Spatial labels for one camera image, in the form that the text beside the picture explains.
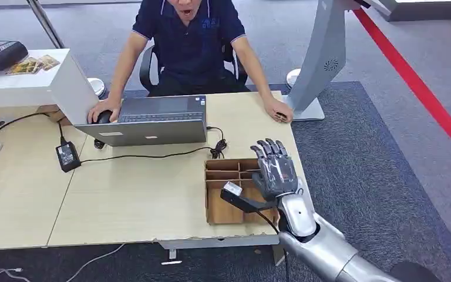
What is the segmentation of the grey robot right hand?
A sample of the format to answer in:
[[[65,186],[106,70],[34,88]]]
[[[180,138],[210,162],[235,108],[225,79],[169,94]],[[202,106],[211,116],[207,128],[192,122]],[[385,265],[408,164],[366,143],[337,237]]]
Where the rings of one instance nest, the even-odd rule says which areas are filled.
[[[260,172],[254,173],[252,179],[266,201],[274,201],[298,190],[294,163],[281,141],[270,138],[258,140],[250,149],[257,155],[260,168]]]

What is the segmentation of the person's left hand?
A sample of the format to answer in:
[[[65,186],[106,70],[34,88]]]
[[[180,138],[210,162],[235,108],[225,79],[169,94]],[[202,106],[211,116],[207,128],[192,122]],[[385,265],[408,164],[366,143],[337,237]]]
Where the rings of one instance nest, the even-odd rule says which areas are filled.
[[[290,123],[294,114],[292,109],[284,102],[276,98],[267,98],[264,100],[266,112],[278,123]]]

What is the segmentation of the person's right hand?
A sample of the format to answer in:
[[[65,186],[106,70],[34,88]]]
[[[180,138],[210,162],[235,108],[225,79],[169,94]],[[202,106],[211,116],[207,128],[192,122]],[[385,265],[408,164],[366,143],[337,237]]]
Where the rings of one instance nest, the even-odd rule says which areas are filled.
[[[117,121],[117,118],[120,113],[122,100],[119,98],[107,98],[105,100],[99,101],[87,114],[87,122],[93,123],[97,122],[99,119],[99,116],[102,114],[102,112],[110,111],[111,115],[109,118],[110,122]]]

